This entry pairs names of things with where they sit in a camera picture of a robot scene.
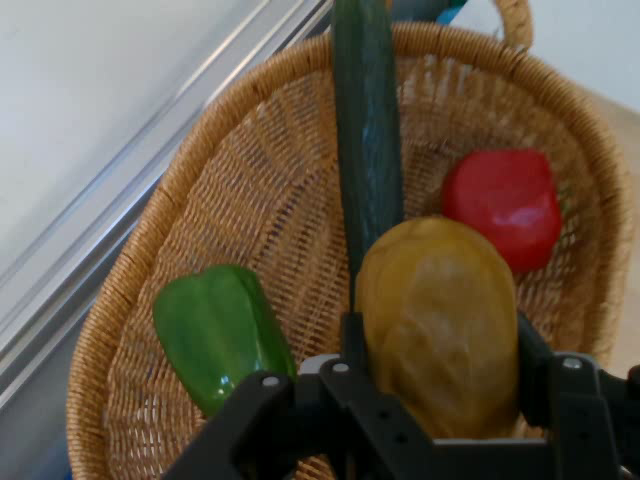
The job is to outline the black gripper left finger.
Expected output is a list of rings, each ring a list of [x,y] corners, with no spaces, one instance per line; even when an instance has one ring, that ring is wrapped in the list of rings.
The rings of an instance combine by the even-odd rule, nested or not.
[[[341,321],[341,353],[291,379],[258,371],[233,391],[165,473],[167,479],[290,479],[299,461],[328,457],[339,479],[410,479],[430,442],[373,385],[361,314]]]

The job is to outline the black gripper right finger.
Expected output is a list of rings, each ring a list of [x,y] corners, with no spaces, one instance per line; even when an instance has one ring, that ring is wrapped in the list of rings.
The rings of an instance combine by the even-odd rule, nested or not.
[[[639,477],[639,367],[624,378],[591,356],[554,352],[518,315],[519,406],[549,434],[557,479]]]

